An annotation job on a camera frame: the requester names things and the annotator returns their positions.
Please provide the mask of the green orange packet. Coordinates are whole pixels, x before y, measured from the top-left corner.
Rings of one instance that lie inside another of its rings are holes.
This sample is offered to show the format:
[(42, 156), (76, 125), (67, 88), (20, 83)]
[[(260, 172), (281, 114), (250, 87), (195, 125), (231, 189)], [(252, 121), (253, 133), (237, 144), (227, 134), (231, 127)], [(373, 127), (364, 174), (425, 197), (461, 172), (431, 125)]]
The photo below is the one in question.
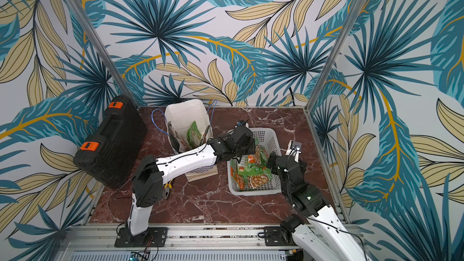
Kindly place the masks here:
[(255, 153), (246, 159), (247, 169), (265, 169), (267, 167), (268, 153), (258, 138), (254, 139)]

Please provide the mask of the left metal corner post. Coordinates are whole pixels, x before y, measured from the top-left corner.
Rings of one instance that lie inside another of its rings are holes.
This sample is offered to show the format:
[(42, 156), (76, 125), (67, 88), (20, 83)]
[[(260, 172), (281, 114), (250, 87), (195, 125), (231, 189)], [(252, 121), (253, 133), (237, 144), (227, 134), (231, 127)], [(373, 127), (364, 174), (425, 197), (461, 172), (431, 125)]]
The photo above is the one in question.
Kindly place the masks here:
[(68, 4), (70, 10), (74, 13), (76, 16), (77, 20), (80, 22), (83, 31), (87, 34), (88, 39), (90, 43), (93, 45), (94, 49), (96, 52), (98, 52), (99, 56), (101, 57), (101, 60), (105, 64), (106, 68), (112, 75), (115, 83), (117, 86), (120, 88), (122, 91), (123, 95), (126, 95), (131, 99), (133, 102), (134, 106), (138, 109), (138, 105), (131, 93), (131, 91), (128, 89), (127, 85), (125, 84), (122, 75), (118, 72), (117, 67), (113, 60), (110, 57), (110, 54), (105, 48), (105, 45), (103, 44), (102, 40), (100, 39), (98, 32), (95, 30), (93, 23), (90, 21), (86, 11), (82, 7), (81, 4), (79, 4), (78, 0), (65, 0), (66, 3)]

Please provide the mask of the aluminium rail frame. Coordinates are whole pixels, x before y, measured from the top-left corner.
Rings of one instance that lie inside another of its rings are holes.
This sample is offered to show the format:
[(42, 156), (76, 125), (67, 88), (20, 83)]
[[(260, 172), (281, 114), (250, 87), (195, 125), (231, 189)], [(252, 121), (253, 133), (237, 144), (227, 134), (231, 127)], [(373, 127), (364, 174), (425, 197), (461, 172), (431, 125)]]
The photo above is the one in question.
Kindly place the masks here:
[[(167, 227), (163, 248), (116, 248), (117, 232), (110, 225), (71, 229), (58, 249), (56, 261), (287, 261), (297, 253), (314, 259), (296, 246), (266, 246), (259, 237), (268, 224), (157, 225)], [(358, 230), (350, 230), (362, 237)]]

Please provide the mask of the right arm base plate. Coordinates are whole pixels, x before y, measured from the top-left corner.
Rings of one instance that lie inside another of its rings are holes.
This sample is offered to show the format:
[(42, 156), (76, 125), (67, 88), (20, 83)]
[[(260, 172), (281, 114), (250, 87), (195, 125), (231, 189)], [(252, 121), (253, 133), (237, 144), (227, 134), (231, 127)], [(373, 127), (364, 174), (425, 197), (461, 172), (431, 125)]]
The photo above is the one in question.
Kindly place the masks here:
[(291, 233), (286, 229), (277, 226), (264, 227), (259, 237), (264, 239), (267, 247), (296, 246), (293, 242)]

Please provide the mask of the blue checkered paper bag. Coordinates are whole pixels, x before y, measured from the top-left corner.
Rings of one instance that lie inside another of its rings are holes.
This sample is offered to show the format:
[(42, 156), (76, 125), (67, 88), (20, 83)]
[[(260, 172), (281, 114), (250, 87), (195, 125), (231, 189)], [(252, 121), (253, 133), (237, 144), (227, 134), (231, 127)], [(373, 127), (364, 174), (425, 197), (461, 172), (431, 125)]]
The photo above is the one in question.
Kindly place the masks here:
[[(191, 149), (187, 144), (187, 130), (195, 121), (201, 134), (204, 134), (206, 127), (211, 126), (210, 117), (202, 101), (198, 99), (188, 100), (182, 103), (171, 104), (166, 107), (164, 112), (166, 122), (172, 122), (172, 126), (179, 136), (185, 141), (186, 151), (183, 153), (175, 153), (171, 157), (162, 157), (156, 159), (156, 166), (163, 174), (163, 184), (167, 184), (174, 178), (195, 172), (204, 172), (213, 170), (217, 173), (216, 155), (212, 146), (207, 143), (200, 145), (195, 149)], [(209, 139), (213, 138), (213, 132), (209, 135)]]

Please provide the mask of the dark green red packet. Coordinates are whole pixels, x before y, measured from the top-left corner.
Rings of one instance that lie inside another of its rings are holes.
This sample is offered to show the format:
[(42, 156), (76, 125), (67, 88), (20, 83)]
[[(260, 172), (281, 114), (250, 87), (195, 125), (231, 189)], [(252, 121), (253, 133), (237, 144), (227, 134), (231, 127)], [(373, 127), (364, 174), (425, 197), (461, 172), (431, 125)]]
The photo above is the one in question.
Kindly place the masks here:
[(186, 151), (185, 141), (179, 136), (172, 126), (172, 122), (167, 122), (169, 141), (174, 152), (179, 154)]

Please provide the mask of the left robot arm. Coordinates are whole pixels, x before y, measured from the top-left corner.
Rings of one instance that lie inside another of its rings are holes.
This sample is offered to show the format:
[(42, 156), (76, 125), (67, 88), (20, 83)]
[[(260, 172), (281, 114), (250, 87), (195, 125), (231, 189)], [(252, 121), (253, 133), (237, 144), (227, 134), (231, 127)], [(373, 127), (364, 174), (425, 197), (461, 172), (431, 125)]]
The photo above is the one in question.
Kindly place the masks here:
[(153, 205), (164, 198), (164, 186), (176, 177), (205, 166), (256, 152), (253, 132), (238, 123), (231, 133), (210, 138), (196, 149), (171, 157), (144, 158), (132, 179), (132, 204), (126, 231), (130, 238), (146, 236)]

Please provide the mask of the green packet with barcode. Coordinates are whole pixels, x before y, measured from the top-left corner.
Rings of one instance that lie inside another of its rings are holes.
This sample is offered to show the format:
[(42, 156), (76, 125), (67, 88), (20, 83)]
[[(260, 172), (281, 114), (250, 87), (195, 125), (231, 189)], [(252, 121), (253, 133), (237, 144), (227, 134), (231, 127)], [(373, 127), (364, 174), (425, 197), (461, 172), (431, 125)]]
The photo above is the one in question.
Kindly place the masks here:
[(231, 177), (238, 188), (238, 191), (242, 192), (247, 188), (244, 177), (238, 174), (238, 170), (234, 165), (231, 165)]

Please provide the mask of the white plastic basket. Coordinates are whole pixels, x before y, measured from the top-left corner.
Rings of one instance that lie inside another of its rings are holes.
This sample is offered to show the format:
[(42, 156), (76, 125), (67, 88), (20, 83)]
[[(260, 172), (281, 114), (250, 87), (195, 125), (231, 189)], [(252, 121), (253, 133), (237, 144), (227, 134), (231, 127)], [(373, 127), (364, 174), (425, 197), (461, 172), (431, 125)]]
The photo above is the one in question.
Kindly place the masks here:
[[(250, 128), (255, 138), (258, 138), (259, 144), (264, 147), (268, 153), (275, 152), (281, 156), (279, 141), (275, 131), (271, 128)], [(272, 175), (269, 182), (256, 189), (241, 190), (239, 185), (235, 182), (232, 176), (232, 169), (237, 168), (237, 163), (233, 159), (227, 163), (228, 170), (228, 187), (229, 191), (236, 196), (263, 196), (263, 195), (276, 195), (281, 193), (280, 179), (276, 175)]]

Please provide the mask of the right metal corner post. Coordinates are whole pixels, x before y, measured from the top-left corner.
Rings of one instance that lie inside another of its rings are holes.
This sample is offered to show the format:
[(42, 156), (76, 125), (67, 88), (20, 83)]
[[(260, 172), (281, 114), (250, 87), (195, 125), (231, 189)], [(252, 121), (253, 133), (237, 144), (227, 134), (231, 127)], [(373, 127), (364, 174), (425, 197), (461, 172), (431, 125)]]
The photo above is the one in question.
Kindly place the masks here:
[(321, 90), (324, 87), (324, 84), (327, 80), (327, 77), (330, 74), (331, 68), (333, 67), (336, 58), (344, 44), (344, 41), (348, 38), (349, 33), (352, 30), (352, 27), (354, 26), (357, 17), (360, 15), (361, 10), (363, 9), (363, 5), (366, 2), (366, 0), (354, 0), (354, 4), (350, 10), (350, 12), (347, 14), (346, 20), (344, 24), (341, 27), (341, 30), (335, 40), (335, 43), (331, 49), (330, 55), (327, 57), (327, 61), (321, 70), (321, 73), (319, 74), (318, 81), (312, 91), (311, 97), (309, 98), (308, 104), (305, 107), (305, 111), (307, 114), (309, 114), (312, 109), (315, 106), (315, 103), (317, 101), (317, 98), (319, 94), (321, 93)]

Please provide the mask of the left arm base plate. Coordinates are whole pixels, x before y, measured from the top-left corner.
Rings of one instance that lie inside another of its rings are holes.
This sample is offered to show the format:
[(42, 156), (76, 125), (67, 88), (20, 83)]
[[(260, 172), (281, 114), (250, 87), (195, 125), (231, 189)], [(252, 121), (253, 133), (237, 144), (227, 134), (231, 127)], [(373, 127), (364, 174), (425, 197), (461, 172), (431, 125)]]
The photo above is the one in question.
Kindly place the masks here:
[(121, 228), (117, 232), (116, 248), (163, 248), (166, 244), (167, 227), (149, 227), (145, 232), (133, 236), (129, 228)]

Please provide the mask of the green yellow snack packet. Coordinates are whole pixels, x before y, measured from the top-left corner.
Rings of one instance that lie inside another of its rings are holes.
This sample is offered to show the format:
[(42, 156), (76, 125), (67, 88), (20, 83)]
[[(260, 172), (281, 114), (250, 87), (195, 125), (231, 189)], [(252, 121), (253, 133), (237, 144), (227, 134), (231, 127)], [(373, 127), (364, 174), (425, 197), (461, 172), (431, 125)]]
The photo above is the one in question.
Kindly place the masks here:
[(191, 149), (195, 149), (201, 145), (202, 141), (202, 134), (200, 133), (198, 129), (197, 123), (194, 121), (190, 128), (187, 130), (187, 144)]

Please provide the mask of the metal corner post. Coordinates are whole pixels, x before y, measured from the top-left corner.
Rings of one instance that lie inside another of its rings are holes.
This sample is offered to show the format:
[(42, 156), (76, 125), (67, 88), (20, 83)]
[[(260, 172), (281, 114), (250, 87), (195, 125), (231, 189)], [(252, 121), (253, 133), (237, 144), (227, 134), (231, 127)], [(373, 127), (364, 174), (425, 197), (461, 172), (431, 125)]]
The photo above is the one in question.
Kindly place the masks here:
[(115, 83), (117, 86), (120, 88), (122, 91), (123, 95), (126, 95), (131, 99), (133, 102), (134, 106), (138, 109), (138, 105), (131, 93), (131, 91), (128, 89), (127, 85), (125, 84), (122, 75), (118, 72), (117, 67), (113, 60), (110, 57), (110, 54), (105, 48), (105, 45), (103, 44), (102, 40), (100, 39), (98, 32), (95, 30), (93, 23), (90, 21), (86, 11), (82, 7), (81, 4), (79, 4), (78, 0), (65, 0), (66, 3), (68, 4), (70, 10), (74, 13), (76, 16), (77, 20), (80, 22), (83, 31), (87, 34), (88, 39), (90, 43), (93, 45), (94, 49), (96, 52), (98, 52), (99, 56), (101, 57), (101, 60), (105, 64), (106, 68), (112, 75)]
[(350, 12), (347, 14), (346, 20), (344, 24), (341, 27), (341, 30), (335, 40), (335, 43), (331, 49), (330, 55), (327, 57), (327, 61), (321, 70), (321, 73), (319, 74), (318, 81), (312, 91), (311, 97), (309, 98), (308, 104), (305, 107), (305, 111), (307, 114), (309, 114), (312, 109), (315, 106), (315, 103), (317, 101), (317, 98), (319, 94), (321, 93), (321, 90), (324, 87), (324, 84), (327, 80), (327, 77), (330, 74), (331, 68), (333, 67), (336, 58), (344, 44), (344, 41), (348, 38), (349, 33), (352, 30), (352, 27), (354, 26), (357, 17), (360, 15), (361, 10), (363, 9), (363, 5), (366, 2), (366, 0), (354, 0), (354, 4), (350, 10)]

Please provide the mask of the dark packet with label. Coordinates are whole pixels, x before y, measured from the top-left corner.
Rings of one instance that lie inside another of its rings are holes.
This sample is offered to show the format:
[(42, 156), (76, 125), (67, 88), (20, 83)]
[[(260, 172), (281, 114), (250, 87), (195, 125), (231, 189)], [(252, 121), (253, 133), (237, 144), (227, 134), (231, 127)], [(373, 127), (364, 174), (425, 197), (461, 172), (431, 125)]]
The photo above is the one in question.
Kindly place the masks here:
[(209, 139), (210, 132), (211, 132), (211, 126), (208, 125), (206, 127), (206, 130), (205, 130), (203, 136), (201, 137), (201, 145), (206, 144), (207, 140)]

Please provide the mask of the yellow black pliers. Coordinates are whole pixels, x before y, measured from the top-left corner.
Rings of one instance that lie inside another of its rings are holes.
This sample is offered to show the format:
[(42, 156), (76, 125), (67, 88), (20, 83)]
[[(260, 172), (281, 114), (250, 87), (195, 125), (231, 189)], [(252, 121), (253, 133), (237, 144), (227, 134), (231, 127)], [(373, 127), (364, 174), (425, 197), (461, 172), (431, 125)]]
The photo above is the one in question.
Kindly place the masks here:
[(171, 190), (172, 190), (171, 182), (168, 182), (167, 184), (164, 185), (164, 188), (163, 188), (164, 200), (168, 200)]

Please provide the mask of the black tool case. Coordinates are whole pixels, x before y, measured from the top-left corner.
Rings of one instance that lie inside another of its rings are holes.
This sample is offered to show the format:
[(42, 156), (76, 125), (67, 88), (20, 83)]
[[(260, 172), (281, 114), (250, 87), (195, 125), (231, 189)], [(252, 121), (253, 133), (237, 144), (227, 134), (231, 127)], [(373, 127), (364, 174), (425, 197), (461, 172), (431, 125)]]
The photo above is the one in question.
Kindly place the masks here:
[(106, 187), (117, 189), (127, 181), (146, 134), (132, 100), (118, 95), (105, 109), (96, 132), (76, 152), (73, 163)]

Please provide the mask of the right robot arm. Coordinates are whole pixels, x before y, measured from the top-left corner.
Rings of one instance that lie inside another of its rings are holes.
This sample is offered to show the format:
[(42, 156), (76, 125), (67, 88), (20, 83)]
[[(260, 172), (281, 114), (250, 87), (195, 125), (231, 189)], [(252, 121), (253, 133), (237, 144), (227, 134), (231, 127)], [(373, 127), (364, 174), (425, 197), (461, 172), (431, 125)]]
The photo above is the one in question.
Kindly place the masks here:
[(315, 261), (369, 261), (362, 237), (348, 232), (320, 190), (305, 181), (297, 153), (271, 153), (267, 168), (280, 179), (282, 194), (298, 214), (280, 223), (282, 240)]

